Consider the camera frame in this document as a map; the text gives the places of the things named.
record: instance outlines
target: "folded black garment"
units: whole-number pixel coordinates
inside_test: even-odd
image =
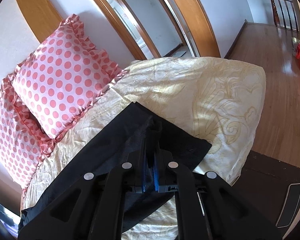
[[[211,148],[206,140],[189,135],[139,103],[131,103],[72,159],[34,207],[22,211],[19,230],[87,172],[105,174],[125,162],[130,152],[140,150],[144,137],[147,140],[147,154],[153,151],[149,142],[159,141],[161,149],[170,151],[176,162],[183,163],[191,170]],[[148,161],[146,191],[143,194],[126,195],[123,232],[141,222],[173,196],[173,193],[154,190],[153,164],[151,160]]]

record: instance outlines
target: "wooden headboard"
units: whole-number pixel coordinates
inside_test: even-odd
[[[62,21],[50,0],[17,0],[17,3],[40,43],[51,35]]]

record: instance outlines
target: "silver screw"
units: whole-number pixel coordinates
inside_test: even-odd
[[[122,168],[124,168],[124,169],[130,169],[131,167],[132,167],[131,163],[123,163],[122,164]]]
[[[215,179],[217,177],[217,174],[214,171],[208,171],[207,172],[207,177],[209,179]]]
[[[179,166],[179,164],[178,164],[178,163],[176,163],[176,162],[169,162],[169,163],[168,163],[168,166],[169,166],[170,168],[173,168],[173,169],[175,169],[176,167],[178,167],[178,166]]]
[[[94,177],[94,175],[93,175],[93,173],[91,173],[91,172],[88,172],[88,173],[86,173],[86,174],[83,176],[83,178],[84,178],[85,180],[93,179],[93,177]]]

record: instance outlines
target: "bedspread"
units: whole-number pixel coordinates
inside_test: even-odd
[[[217,172],[229,184],[239,177],[263,108],[263,68],[221,58],[138,61],[56,144],[29,185],[21,208],[34,206],[72,158],[130,102],[138,101],[189,134],[212,143],[195,169]],[[175,239],[174,199],[122,234],[122,239]]]

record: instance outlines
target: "baluster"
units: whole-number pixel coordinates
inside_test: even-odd
[[[278,12],[277,12],[277,7],[275,6],[274,0],[271,0],[271,5],[272,5],[274,25],[276,27],[278,27],[278,25],[280,26],[280,20],[279,20],[279,15],[278,15]]]
[[[293,11],[293,15],[294,15],[294,21],[296,23],[296,30],[297,30],[297,33],[299,32],[299,29],[298,29],[298,23],[297,23],[297,18],[296,18],[296,13],[294,11],[294,4],[293,2],[290,1],[290,4],[291,4],[291,7],[292,7],[292,11]]]
[[[283,17],[283,24],[284,24],[284,28],[287,29],[287,25],[286,25],[286,20],[284,19],[284,15],[283,15],[283,10],[282,10],[282,5],[280,0],[278,0],[279,5],[280,5],[280,9],[281,9],[281,13],[282,13],[282,17]]]
[[[285,3],[285,5],[286,5],[287,11],[288,11],[289,22],[290,22],[290,28],[291,28],[291,31],[292,31],[292,22],[291,22],[291,17],[290,17],[290,13],[289,13],[289,9],[288,9],[288,4],[287,4],[287,1],[286,1],[286,0],[284,0],[284,3]]]

